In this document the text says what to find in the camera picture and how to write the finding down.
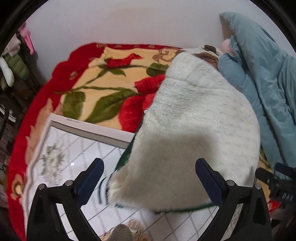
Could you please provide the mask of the red floral blanket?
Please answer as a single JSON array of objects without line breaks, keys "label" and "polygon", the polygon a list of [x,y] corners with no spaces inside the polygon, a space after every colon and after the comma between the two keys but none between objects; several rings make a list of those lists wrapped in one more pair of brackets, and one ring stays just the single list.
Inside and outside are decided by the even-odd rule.
[{"label": "red floral blanket", "polygon": [[91,43],[56,66],[25,115],[9,161],[9,216],[21,240],[26,238],[22,208],[26,170],[49,115],[82,121],[101,102],[106,116],[97,115],[94,124],[134,133],[164,79],[165,68],[180,51],[161,45]]}]

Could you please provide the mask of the light blue quilted duvet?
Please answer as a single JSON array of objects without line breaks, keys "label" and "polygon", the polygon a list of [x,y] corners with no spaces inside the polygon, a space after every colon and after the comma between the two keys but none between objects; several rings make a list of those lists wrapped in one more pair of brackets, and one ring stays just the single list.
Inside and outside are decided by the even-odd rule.
[{"label": "light blue quilted duvet", "polygon": [[251,18],[220,14],[230,27],[230,50],[218,63],[222,75],[251,103],[261,146],[272,169],[295,167],[295,58]]}]

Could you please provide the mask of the white checked floral mat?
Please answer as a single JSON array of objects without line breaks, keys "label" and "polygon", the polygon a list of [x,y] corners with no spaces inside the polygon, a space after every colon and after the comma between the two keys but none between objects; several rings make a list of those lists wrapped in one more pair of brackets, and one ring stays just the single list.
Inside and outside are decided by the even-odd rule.
[{"label": "white checked floral mat", "polygon": [[108,178],[132,141],[133,134],[50,114],[27,167],[23,190],[24,218],[29,218],[37,187],[60,186],[75,179],[92,161],[104,161],[104,171],[81,210],[93,230],[107,240],[118,224],[128,226],[134,240],[197,240],[216,215],[216,206],[182,213],[109,206],[104,201]]}]

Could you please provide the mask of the pile of clothes on rack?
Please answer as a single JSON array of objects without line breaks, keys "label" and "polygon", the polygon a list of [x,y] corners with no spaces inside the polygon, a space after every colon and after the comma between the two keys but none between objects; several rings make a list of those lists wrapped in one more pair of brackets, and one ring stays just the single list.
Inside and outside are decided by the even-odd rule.
[{"label": "pile of clothes on rack", "polygon": [[19,55],[21,44],[25,44],[29,54],[33,55],[35,49],[30,37],[30,31],[24,22],[8,42],[1,54],[1,89],[5,90],[15,84],[15,79],[26,80],[29,77],[29,70]]}]

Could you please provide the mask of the white fluffy sweater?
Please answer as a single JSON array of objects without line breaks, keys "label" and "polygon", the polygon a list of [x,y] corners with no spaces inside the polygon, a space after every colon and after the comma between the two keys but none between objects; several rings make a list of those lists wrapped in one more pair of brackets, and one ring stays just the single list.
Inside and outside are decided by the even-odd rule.
[{"label": "white fluffy sweater", "polygon": [[247,98],[206,61],[178,54],[135,134],[127,163],[108,182],[111,205],[185,209],[210,203],[195,163],[251,186],[260,128]]}]

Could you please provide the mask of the grey knitted sleeve cuff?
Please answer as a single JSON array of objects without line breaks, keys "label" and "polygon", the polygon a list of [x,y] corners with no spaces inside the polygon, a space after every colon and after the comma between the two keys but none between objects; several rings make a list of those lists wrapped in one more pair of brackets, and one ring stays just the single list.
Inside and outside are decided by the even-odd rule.
[{"label": "grey knitted sleeve cuff", "polygon": [[126,225],[119,224],[113,229],[107,241],[133,241],[133,234]]}]

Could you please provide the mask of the brown garment on bed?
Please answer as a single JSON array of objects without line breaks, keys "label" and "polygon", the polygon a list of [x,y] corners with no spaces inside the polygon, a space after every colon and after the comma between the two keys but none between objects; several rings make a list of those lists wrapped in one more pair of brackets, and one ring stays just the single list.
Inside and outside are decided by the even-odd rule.
[{"label": "brown garment on bed", "polygon": [[223,55],[223,52],[219,48],[211,45],[202,45],[197,48],[180,49],[176,51],[176,56],[182,52],[193,54],[194,56],[208,62],[216,69],[218,69],[219,58]]}]

